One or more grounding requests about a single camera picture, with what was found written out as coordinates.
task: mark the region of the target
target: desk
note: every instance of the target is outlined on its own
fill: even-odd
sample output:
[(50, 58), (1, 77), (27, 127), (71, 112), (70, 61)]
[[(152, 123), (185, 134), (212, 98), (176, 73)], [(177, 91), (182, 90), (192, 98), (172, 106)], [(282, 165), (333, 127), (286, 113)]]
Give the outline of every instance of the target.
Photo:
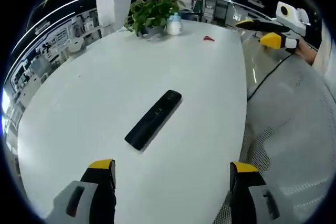
[[(40, 87), (20, 122), (18, 156), (41, 216), (90, 163), (113, 158), (116, 223), (213, 222), (243, 142), (245, 63), (237, 33), (184, 26), (180, 36), (157, 42), (110, 34)], [(182, 103), (138, 152), (124, 137), (168, 89), (180, 92)]]

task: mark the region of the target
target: green leaves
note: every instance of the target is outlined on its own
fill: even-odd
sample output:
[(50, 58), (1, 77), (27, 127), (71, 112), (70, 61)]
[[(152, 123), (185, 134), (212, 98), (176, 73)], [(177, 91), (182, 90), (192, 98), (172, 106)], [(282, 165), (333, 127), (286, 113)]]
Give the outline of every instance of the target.
[(138, 33), (142, 27), (165, 27), (167, 19), (174, 13), (178, 13), (178, 0), (138, 0), (131, 4), (132, 16), (125, 20), (125, 27), (129, 31)]

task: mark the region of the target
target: red object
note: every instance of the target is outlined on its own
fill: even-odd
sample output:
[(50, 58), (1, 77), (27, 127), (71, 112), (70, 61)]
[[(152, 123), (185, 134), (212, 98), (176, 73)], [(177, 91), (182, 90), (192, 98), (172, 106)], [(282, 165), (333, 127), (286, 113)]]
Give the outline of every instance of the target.
[(213, 38), (211, 38), (211, 37), (209, 37), (209, 36), (205, 36), (205, 37), (203, 38), (203, 40), (215, 41)]

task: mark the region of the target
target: potted plant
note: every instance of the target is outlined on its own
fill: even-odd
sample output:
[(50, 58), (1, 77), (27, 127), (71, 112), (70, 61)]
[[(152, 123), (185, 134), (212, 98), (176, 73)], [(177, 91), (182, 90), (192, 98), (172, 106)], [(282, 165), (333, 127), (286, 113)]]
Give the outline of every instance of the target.
[(167, 24), (167, 19), (178, 13), (178, 0), (138, 0), (131, 4), (131, 16), (125, 21), (129, 31), (135, 31), (137, 36), (144, 34), (162, 33)]

